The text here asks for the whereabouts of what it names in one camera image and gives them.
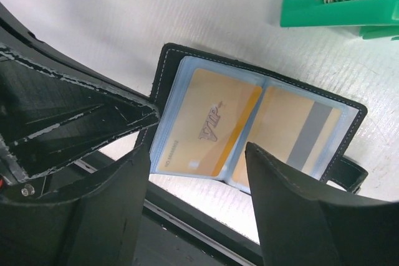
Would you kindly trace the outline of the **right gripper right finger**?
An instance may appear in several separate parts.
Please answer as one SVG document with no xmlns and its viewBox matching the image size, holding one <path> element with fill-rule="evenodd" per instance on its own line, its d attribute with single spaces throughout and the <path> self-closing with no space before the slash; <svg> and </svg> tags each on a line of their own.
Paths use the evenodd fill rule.
<svg viewBox="0 0 399 266">
<path fill-rule="evenodd" d="M 397 265 L 398 204 L 346 192 L 248 143 L 265 265 Z"/>
</svg>

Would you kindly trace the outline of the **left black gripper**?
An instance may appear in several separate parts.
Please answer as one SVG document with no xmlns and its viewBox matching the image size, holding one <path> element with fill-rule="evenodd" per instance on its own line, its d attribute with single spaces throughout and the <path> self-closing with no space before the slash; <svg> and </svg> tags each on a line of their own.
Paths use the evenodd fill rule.
<svg viewBox="0 0 399 266">
<path fill-rule="evenodd" d="M 131 133 L 156 125 L 148 97 L 61 54 L 1 8 L 1 179 L 25 197 L 52 175 Z"/>
</svg>

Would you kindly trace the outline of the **green plastic bin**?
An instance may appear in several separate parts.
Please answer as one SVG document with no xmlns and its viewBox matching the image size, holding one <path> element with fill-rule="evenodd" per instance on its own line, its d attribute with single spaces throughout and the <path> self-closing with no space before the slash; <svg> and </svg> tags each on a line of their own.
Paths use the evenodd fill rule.
<svg viewBox="0 0 399 266">
<path fill-rule="evenodd" d="M 398 0 L 283 0 L 282 27 L 358 27 L 364 40 L 398 40 Z"/>
</svg>

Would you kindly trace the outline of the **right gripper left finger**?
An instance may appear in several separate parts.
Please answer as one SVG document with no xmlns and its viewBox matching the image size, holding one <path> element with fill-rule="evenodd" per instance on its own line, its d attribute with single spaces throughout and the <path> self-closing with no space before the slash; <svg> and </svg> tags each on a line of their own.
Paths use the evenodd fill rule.
<svg viewBox="0 0 399 266">
<path fill-rule="evenodd" d="M 2 265 L 131 265 L 150 172 L 145 145 L 32 198 L 1 191 Z"/>
</svg>

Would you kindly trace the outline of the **black leather card holder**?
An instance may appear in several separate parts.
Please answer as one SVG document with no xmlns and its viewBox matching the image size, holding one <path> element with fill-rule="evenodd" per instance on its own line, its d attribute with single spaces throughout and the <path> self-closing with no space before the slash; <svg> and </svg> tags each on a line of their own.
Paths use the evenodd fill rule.
<svg viewBox="0 0 399 266">
<path fill-rule="evenodd" d="M 159 173 L 156 170 L 156 161 L 162 154 L 171 131 L 171 126 L 167 123 L 176 118 L 178 106 L 182 104 L 183 97 L 196 69 L 210 70 L 233 78 L 243 76 L 245 81 L 257 83 L 262 87 L 261 96 L 253 108 L 244 129 L 240 133 L 219 176 L 215 178 Z M 151 172 L 153 174 L 213 179 L 242 192 L 249 192 L 250 187 L 244 155 L 247 143 L 244 140 L 248 136 L 257 108 L 268 85 L 283 86 L 284 88 L 297 90 L 299 93 L 308 93 L 313 97 L 330 99 L 344 107 L 345 115 L 342 118 L 341 125 L 337 128 L 334 144 L 330 147 L 333 154 L 326 169 L 317 180 L 322 182 L 332 181 L 346 191 L 357 192 L 368 173 L 357 163 L 346 158 L 344 152 L 367 115 L 367 108 L 364 105 L 267 69 L 173 43 L 166 44 L 162 48 L 150 94 L 150 99 L 160 110 L 160 123 L 152 129 L 145 130 L 138 136 L 139 142 L 147 143 L 150 146 Z"/>
</svg>

